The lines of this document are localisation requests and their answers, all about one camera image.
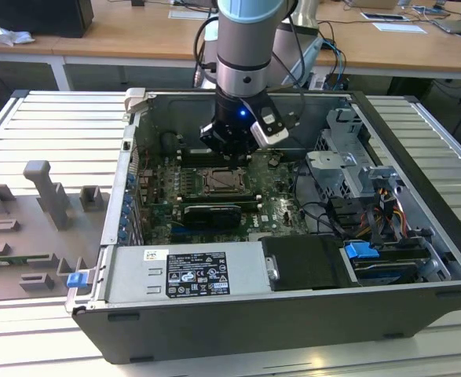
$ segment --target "black box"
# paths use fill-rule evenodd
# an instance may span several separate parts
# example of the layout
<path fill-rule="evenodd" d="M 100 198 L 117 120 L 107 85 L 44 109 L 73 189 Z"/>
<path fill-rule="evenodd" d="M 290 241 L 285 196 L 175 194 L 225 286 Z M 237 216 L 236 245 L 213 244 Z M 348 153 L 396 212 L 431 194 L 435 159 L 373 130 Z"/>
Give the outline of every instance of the black box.
<path fill-rule="evenodd" d="M 81 38 L 92 23 L 91 0 L 0 0 L 0 27 Z"/>

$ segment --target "laptop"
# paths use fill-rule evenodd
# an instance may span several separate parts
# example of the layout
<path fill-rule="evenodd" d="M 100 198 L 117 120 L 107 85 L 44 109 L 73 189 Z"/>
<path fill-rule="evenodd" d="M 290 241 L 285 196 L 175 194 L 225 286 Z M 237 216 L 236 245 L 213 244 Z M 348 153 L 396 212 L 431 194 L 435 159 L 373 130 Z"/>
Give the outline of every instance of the laptop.
<path fill-rule="evenodd" d="M 359 8 L 394 9 L 399 0 L 344 0 L 348 6 Z"/>
<path fill-rule="evenodd" d="M 449 34 L 461 33 L 461 21 L 431 20 L 431 22 Z"/>

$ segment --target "barcode sticker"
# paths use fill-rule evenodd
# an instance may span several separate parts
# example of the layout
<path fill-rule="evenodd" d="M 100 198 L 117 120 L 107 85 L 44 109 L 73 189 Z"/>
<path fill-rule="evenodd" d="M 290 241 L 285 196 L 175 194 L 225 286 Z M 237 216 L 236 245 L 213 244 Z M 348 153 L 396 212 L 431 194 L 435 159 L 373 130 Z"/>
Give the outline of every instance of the barcode sticker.
<path fill-rule="evenodd" d="M 147 249 L 143 255 L 143 260 L 146 261 L 166 261 L 169 249 Z"/>

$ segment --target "black plastic cover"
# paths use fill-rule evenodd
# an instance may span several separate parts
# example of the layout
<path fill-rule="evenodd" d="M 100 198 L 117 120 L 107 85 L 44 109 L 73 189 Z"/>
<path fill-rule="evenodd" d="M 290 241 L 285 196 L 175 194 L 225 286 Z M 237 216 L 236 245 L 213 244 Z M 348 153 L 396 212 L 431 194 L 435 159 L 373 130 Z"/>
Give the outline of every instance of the black plastic cover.
<path fill-rule="evenodd" d="M 273 291 L 352 287 L 340 252 L 343 245 L 332 236 L 265 237 L 262 245 L 279 271 L 279 279 L 271 281 Z"/>

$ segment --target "blue latch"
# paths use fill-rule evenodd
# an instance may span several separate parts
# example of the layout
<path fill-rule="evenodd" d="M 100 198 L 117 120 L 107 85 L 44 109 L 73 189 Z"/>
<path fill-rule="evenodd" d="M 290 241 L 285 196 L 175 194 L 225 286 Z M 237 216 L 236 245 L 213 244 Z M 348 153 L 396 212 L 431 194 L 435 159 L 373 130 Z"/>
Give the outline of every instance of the blue latch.
<path fill-rule="evenodd" d="M 68 288 L 86 288 L 87 279 L 89 278 L 89 273 L 70 273 L 68 280 L 66 281 L 66 286 Z"/>
<path fill-rule="evenodd" d="M 370 247 L 369 242 L 351 242 L 346 247 L 349 259 L 352 258 L 378 258 L 380 256 L 376 249 Z"/>

